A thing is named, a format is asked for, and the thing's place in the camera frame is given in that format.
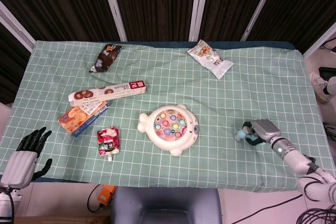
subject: white grid pattern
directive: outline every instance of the white grid pattern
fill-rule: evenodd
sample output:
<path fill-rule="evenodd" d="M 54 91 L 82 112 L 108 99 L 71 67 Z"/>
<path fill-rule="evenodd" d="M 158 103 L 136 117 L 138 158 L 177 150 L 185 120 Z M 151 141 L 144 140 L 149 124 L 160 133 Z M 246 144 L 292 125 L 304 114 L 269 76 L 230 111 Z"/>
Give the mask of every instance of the white grid pattern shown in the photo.
<path fill-rule="evenodd" d="M 292 190 L 296 178 L 269 145 L 233 136 L 244 121 L 270 119 L 303 153 L 333 174 L 334 164 L 298 51 L 276 48 L 218 50 L 234 66 L 222 80 L 187 55 L 187 49 L 123 45 L 107 73 L 89 73 L 104 44 L 38 41 L 0 143 L 0 172 L 23 136 L 46 126 L 39 159 L 53 164 L 45 177 L 120 186 L 217 187 Z M 80 136 L 57 122 L 76 90 L 143 79 L 145 94 L 109 102 L 110 108 Z M 200 122 L 196 143 L 173 157 L 137 131 L 139 114 L 185 104 Z M 121 152 L 112 163 L 98 155 L 97 130 L 120 129 Z"/>

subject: long snack box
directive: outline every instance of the long snack box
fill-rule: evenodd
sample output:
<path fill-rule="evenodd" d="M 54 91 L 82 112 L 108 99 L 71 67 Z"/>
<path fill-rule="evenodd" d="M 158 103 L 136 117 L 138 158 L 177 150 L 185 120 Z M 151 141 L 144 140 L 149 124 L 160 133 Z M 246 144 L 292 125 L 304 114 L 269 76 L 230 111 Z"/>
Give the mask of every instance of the long snack box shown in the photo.
<path fill-rule="evenodd" d="M 145 82 L 141 80 L 73 92 L 68 96 L 68 99 L 71 106 L 80 106 L 98 101 L 128 97 L 129 95 L 141 94 L 145 91 Z"/>
<path fill-rule="evenodd" d="M 108 108 L 105 101 L 76 106 L 61 116 L 58 122 L 69 134 L 78 136 Z"/>

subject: floor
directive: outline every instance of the floor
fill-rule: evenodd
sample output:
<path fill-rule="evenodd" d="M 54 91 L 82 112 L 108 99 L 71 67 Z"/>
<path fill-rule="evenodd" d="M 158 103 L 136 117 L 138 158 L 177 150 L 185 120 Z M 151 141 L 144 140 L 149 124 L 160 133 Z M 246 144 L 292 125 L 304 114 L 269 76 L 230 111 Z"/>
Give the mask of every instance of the floor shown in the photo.
<path fill-rule="evenodd" d="M 326 46 L 336 46 L 336 41 Z M 318 73 L 320 66 L 336 67 L 336 56 L 327 50 L 318 49 L 306 60 L 309 72 Z M 336 98 L 328 104 L 319 104 L 324 121 L 336 124 Z M 336 160 L 336 143 L 330 143 L 331 152 Z M 16 216 L 90 216 L 94 215 L 87 210 L 87 199 L 95 184 L 75 183 L 31 183 L 21 190 L 22 199 Z M 93 193 L 90 206 L 98 206 L 95 200 L 99 188 Z M 223 223 L 232 223 L 255 211 L 278 204 L 300 193 L 298 191 L 280 193 L 251 193 L 248 191 L 219 189 L 222 207 Z M 267 209 L 250 217 L 242 224 L 282 224 L 295 223 L 298 216 L 309 208 L 327 208 L 329 205 L 322 202 L 313 202 L 304 197 L 288 202 L 284 205 Z M 107 216 L 110 209 L 103 209 L 98 215 Z"/>

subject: sneaker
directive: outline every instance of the sneaker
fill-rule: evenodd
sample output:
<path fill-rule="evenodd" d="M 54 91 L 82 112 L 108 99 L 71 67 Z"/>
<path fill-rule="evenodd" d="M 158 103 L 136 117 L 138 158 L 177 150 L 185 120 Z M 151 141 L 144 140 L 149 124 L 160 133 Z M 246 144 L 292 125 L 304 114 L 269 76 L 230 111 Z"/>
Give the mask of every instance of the sneaker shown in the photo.
<path fill-rule="evenodd" d="M 310 74 L 310 81 L 315 91 L 317 100 L 321 103 L 327 103 L 331 100 L 332 95 L 325 94 L 323 89 L 327 86 L 328 82 L 323 80 L 317 73 Z"/>

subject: dark curtain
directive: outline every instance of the dark curtain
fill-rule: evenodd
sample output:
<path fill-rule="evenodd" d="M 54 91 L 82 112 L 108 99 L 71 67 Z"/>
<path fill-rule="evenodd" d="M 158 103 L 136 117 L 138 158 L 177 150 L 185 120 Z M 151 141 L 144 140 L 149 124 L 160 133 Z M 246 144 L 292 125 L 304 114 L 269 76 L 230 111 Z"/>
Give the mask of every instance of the dark curtain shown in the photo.
<path fill-rule="evenodd" d="M 293 43 L 304 53 L 336 22 L 336 0 L 267 0 L 248 40 Z"/>
<path fill-rule="evenodd" d="M 30 52 L 0 24 L 0 102 L 14 102 Z"/>
<path fill-rule="evenodd" d="M 187 41 L 194 0 L 118 0 L 128 41 Z"/>
<path fill-rule="evenodd" d="M 120 40 L 107 0 L 1 1 L 36 40 Z"/>
<path fill-rule="evenodd" d="M 199 39 L 240 40 L 260 0 L 206 0 Z"/>

